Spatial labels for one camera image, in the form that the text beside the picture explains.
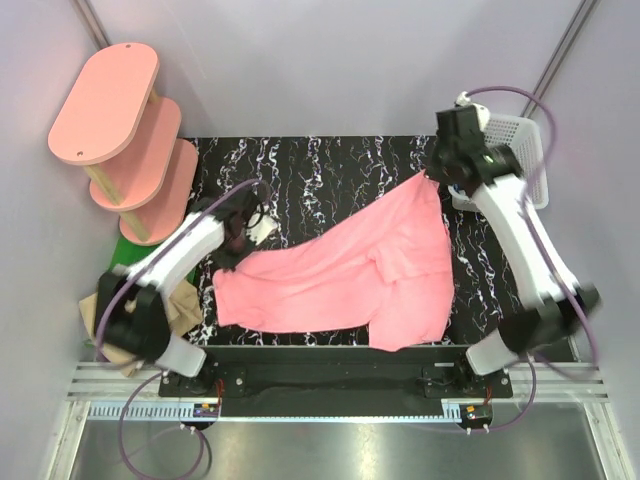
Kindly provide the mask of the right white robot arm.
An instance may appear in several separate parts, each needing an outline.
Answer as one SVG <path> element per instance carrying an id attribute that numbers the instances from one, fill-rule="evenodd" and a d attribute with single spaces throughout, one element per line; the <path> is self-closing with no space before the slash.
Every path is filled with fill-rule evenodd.
<path id="1" fill-rule="evenodd" d="M 490 115 L 476 104 L 436 114 L 436 141 L 427 175 L 460 187 L 490 224 L 512 269 L 521 311 L 466 350 L 454 384 L 476 396 L 490 375 L 521 356 L 569 337 L 588 326 L 600 303 L 597 289 L 581 286 L 553 246 L 528 198 L 527 182 L 510 146 L 487 144 Z"/>

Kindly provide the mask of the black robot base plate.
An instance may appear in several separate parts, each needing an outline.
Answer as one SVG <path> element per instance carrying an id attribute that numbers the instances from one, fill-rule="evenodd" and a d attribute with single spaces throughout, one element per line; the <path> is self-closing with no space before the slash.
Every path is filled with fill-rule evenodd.
<path id="1" fill-rule="evenodd" d="M 211 346 L 192 377 L 171 373 L 160 394 L 243 398 L 275 388 L 400 390 L 426 398 L 509 399 L 508 373 L 477 376 L 463 364 L 463 346 L 418 346 L 385 352 L 366 346 Z"/>

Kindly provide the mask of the pink t shirt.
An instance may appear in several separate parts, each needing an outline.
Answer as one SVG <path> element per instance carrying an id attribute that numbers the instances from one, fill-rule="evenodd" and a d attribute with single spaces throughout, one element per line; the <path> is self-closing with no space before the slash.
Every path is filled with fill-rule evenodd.
<path id="1" fill-rule="evenodd" d="M 292 248 L 249 255 L 213 276 L 220 325 L 263 333 L 360 326 L 384 351 L 442 339 L 454 301 L 438 186 L 419 172 Z"/>

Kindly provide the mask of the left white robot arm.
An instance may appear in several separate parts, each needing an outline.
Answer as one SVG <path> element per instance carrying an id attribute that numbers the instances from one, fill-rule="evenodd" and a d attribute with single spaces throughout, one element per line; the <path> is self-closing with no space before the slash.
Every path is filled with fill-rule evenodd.
<path id="1" fill-rule="evenodd" d="M 126 355 L 118 367 L 154 365 L 181 375 L 196 396 L 215 386 L 207 354 L 170 325 L 170 297 L 210 254 L 236 267 L 269 235 L 272 224 L 252 191 L 235 193 L 193 210 L 178 229 L 142 260 L 102 274 L 97 287 L 93 335 L 101 354 L 111 347 Z"/>

